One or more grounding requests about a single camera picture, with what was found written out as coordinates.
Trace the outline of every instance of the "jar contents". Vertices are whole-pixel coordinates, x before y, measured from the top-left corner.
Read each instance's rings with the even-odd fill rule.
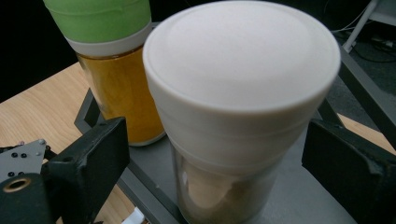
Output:
[[[131,146],[144,146],[165,135],[149,93],[142,51],[143,46],[109,57],[78,54],[102,116],[126,118]]]

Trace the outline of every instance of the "cable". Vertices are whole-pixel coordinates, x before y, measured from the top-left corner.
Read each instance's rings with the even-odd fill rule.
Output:
[[[362,55],[360,52],[358,52],[358,51],[356,50],[356,48],[352,48],[352,50],[354,50],[354,51],[356,52],[356,54],[357,54],[360,58],[362,58],[363,60],[366,60],[366,61],[368,61],[368,62],[371,62],[371,63],[396,63],[396,59],[395,59],[395,60],[390,60],[390,61],[377,61],[377,60],[369,59],[369,58],[365,57],[365,56]]]
[[[367,9],[367,7],[365,7],[364,10],[361,12],[361,14],[359,14],[359,16],[356,17],[355,20],[353,20],[350,24],[348,24],[347,26],[345,26],[345,27],[342,28],[342,29],[339,29],[339,30],[332,30],[331,32],[334,34],[334,33],[338,33],[338,32],[341,32],[341,31],[354,29],[355,27],[350,27],[350,28],[348,28],[348,27],[349,27],[350,25],[352,25],[358,18],[361,17],[361,15],[364,13],[364,11]]]

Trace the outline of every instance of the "bolt hole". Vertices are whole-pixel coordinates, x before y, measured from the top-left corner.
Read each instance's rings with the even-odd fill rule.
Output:
[[[66,157],[66,158],[64,158],[62,161],[64,161],[64,162],[70,162],[70,161],[72,161],[73,160],[73,157]]]
[[[5,193],[12,193],[12,192],[16,192],[18,190],[24,189],[26,188],[31,182],[30,178],[20,178],[20,179],[16,179],[13,180],[12,182],[10,182],[9,184],[7,184],[4,188],[3,191]]]

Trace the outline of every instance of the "wooden table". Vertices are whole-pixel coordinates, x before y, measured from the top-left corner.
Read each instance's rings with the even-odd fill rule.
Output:
[[[0,104],[0,147],[44,138],[52,150],[61,152],[81,137],[74,120],[89,86],[79,63]],[[396,155],[379,132],[340,116],[346,127]],[[115,186],[96,221],[120,224],[134,205]]]

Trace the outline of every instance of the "white lid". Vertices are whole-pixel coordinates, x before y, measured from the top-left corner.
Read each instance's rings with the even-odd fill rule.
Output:
[[[146,43],[144,63],[154,82],[216,110],[299,104],[332,83],[340,63],[336,41],[316,19],[260,1],[187,9],[162,22]]]
[[[122,54],[132,49],[136,49],[142,46],[150,32],[152,31],[151,21],[140,31],[127,36],[122,39],[108,41],[104,43],[81,43],[71,40],[67,37],[66,40],[69,42],[72,49],[82,55],[92,57],[106,57],[112,55]]]

